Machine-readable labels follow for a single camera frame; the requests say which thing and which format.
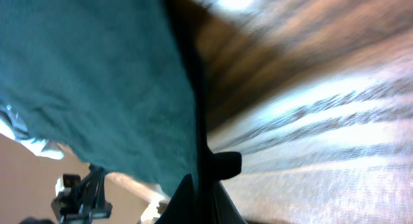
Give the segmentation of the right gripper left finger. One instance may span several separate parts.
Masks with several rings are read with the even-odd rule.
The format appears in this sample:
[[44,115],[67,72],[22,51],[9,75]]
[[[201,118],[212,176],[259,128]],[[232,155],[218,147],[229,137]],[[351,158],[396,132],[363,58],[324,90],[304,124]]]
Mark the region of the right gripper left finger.
[[192,176],[187,174],[180,182],[166,210],[156,224],[195,224],[194,189]]

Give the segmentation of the black shorts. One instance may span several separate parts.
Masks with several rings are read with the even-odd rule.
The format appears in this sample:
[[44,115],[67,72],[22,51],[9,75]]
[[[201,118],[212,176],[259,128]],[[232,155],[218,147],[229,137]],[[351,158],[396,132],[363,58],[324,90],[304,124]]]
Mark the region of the black shorts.
[[1,0],[1,100],[31,136],[169,196],[197,172],[195,98],[165,0]]

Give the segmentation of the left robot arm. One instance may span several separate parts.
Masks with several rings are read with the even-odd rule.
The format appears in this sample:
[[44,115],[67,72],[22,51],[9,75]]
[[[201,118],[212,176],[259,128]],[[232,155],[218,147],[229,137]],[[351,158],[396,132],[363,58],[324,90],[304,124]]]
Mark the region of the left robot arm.
[[108,172],[95,165],[89,165],[89,170],[83,178],[78,174],[63,174],[57,180],[57,195],[51,208],[59,223],[91,224],[96,219],[110,218],[112,204],[105,198]]

